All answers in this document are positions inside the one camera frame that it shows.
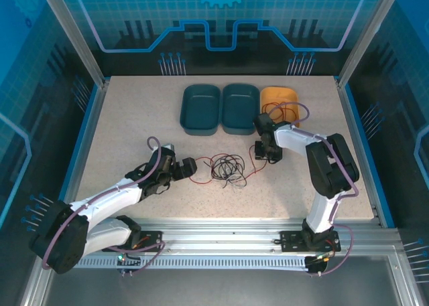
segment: floor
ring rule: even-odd
[[[266,86],[287,86],[298,93],[311,112],[301,124],[307,131],[342,134],[355,151],[332,76],[114,76],[84,169],[77,200],[82,200],[117,183],[127,172],[151,156],[146,139],[154,135],[162,144],[173,143],[178,160],[211,157],[217,153],[238,154],[251,172],[249,147],[258,140],[226,134],[219,126],[210,137],[187,135],[179,124],[184,89],[197,83],[223,88],[246,82],[260,90]],[[198,161],[196,181],[210,177],[209,168]],[[357,182],[359,197],[344,200],[338,219],[372,219],[373,212],[362,178]],[[211,182],[197,185],[177,181],[160,196],[150,196],[118,214],[132,218],[304,218],[310,211],[314,188],[305,158],[284,151],[284,158],[253,175],[243,189]]]

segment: blue border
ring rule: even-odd
[[[3,226],[3,223],[6,220],[6,216],[9,213],[9,209],[11,208],[12,202],[15,199],[16,193],[18,192],[19,185],[21,184],[22,179],[24,178],[24,174],[27,171],[30,160],[32,159],[32,146],[30,144],[30,139],[28,137],[28,133],[24,131],[21,127],[12,122],[9,118],[7,118],[3,113],[0,112],[0,122],[3,121],[8,127],[13,129],[20,137],[23,138],[25,143],[25,151],[27,152],[27,156],[19,170],[18,176],[13,184],[12,190],[7,197],[7,201],[3,208],[3,211],[0,214],[0,229]]]
[[[72,172],[74,169],[74,166],[76,165],[76,160],[78,158],[78,154],[80,151],[80,146],[82,145],[83,135],[85,134],[86,126],[88,125],[89,116],[91,114],[91,110],[93,109],[95,96],[97,95],[98,86],[94,84],[93,91],[91,92],[91,96],[88,101],[88,106],[86,107],[85,115],[83,116],[82,125],[80,126],[79,135],[76,140],[76,144],[74,145],[74,150],[72,154],[72,158],[70,159],[70,163],[68,165],[66,177],[64,178],[64,182],[62,183],[61,192],[58,196],[58,200],[64,201],[64,198],[66,197],[67,188],[70,183],[70,179],[72,177]]]
[[[357,130],[359,132],[359,136],[362,140],[363,150],[365,151],[365,154],[367,156],[369,169],[371,170],[371,175],[373,176],[373,179],[374,179],[375,189],[377,190],[378,197],[380,200],[381,210],[382,210],[382,211],[380,211],[380,213],[382,213],[384,215],[387,227],[388,228],[395,228],[395,223],[393,222],[393,218],[391,217],[389,205],[387,204],[387,199],[386,199],[386,196],[385,196],[384,191],[383,191],[383,186],[381,185],[380,177],[378,175],[377,168],[375,167],[373,155],[372,155],[371,150],[369,148],[369,143],[368,143],[368,140],[365,136],[365,132],[363,130],[362,122],[361,122],[361,119],[359,117],[359,113],[357,112],[355,99],[353,98],[353,95],[351,93],[349,83],[347,83],[345,85],[345,90],[347,93],[347,97],[349,98],[350,107],[351,107],[351,110],[353,112],[353,116],[355,118],[355,122],[357,125]]]
[[[424,179],[424,182],[426,183],[426,187],[428,187],[428,189],[429,189],[429,175],[428,175],[428,172],[426,171],[426,168],[424,167],[422,158],[420,157],[420,147],[422,146],[422,139],[428,133],[429,133],[429,125],[426,125],[417,134],[416,145],[414,146],[414,158],[416,159],[418,168],[420,169],[420,172],[422,173],[422,177]]]

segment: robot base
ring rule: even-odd
[[[303,231],[281,231],[280,239],[274,240],[275,244],[282,246],[282,252],[335,252],[341,251],[338,232],[330,231],[328,236],[320,242],[308,246],[304,239]]]

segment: orange container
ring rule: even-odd
[[[269,113],[271,109],[283,102],[299,102],[298,95],[294,90],[287,87],[269,86],[261,92],[261,113]],[[296,104],[283,106],[275,109],[270,115],[274,122],[294,122],[300,118],[300,109]]]

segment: black wire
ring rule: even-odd
[[[245,163],[240,155],[223,155],[213,161],[211,165],[206,162],[204,163],[210,167],[213,179],[225,181],[223,189],[225,189],[228,183],[234,184],[244,181],[243,187],[247,185],[247,180],[244,176]]]

